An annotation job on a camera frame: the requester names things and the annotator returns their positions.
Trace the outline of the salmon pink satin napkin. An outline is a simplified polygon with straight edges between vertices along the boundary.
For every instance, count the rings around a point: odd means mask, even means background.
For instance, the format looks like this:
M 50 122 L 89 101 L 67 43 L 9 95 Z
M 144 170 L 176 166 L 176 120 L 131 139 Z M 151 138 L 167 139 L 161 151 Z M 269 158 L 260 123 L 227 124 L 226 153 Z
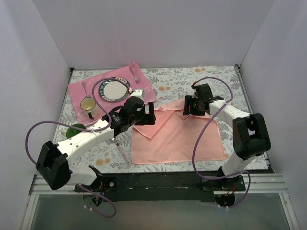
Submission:
M 154 125 L 132 129 L 131 160 L 134 164 L 160 164 L 192 160 L 225 160 L 227 158 L 216 121 L 203 130 L 209 115 L 183 115 L 184 99 L 155 108 Z

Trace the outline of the pink handled utensil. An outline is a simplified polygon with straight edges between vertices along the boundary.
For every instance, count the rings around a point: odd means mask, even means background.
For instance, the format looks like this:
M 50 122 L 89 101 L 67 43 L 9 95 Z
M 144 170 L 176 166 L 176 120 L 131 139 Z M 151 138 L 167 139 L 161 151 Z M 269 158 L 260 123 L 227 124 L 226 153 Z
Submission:
M 126 155 L 125 151 L 123 150 L 123 148 L 120 146 L 120 144 L 118 143 L 118 141 L 116 140 L 116 138 L 112 138 L 111 141 L 117 146 L 119 152 L 121 153 L 123 159 L 125 160 L 127 165 L 130 165 L 130 160 L 128 158 L 128 156 Z

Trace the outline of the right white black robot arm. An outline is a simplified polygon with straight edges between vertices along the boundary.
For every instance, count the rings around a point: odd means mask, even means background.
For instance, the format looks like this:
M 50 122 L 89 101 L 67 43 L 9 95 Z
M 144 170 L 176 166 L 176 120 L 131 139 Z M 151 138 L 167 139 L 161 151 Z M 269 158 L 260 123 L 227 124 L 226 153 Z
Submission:
M 208 84 L 193 84 L 193 95 L 185 96 L 183 115 L 210 115 L 203 130 L 215 118 L 221 119 L 232 128 L 234 153 L 218 170 L 216 177 L 196 174 L 204 183 L 222 190 L 230 189 L 244 173 L 245 168 L 258 156 L 271 148 L 271 141 L 263 115 L 241 111 L 220 97 L 213 96 Z

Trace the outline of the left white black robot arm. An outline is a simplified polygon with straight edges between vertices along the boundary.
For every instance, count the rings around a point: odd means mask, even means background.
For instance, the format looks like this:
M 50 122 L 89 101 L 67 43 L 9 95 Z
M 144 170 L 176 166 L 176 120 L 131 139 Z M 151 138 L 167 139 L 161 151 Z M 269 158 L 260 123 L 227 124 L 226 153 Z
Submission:
M 84 153 L 102 142 L 126 132 L 133 125 L 154 125 L 154 103 L 145 109 L 143 100 L 130 97 L 123 106 L 115 107 L 87 131 L 53 143 L 46 142 L 41 149 L 36 169 L 52 190 L 67 184 L 81 184 L 96 192 L 102 186 L 102 174 L 92 165 L 78 167 L 73 163 Z

